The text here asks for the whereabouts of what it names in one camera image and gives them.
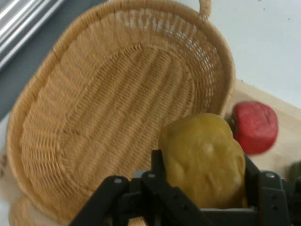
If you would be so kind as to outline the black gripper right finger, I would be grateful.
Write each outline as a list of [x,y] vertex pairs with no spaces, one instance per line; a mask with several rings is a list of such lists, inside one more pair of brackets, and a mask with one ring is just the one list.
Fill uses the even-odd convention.
[[246,194],[258,217],[256,226],[299,226],[301,224],[301,180],[285,181],[272,171],[259,170],[245,157]]

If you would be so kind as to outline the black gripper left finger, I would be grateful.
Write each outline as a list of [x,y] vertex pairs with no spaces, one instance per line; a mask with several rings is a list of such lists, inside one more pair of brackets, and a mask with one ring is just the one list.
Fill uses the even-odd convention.
[[70,222],[71,226],[126,226],[142,217],[148,226],[211,226],[213,223],[178,188],[170,186],[160,150],[139,178],[109,176]]

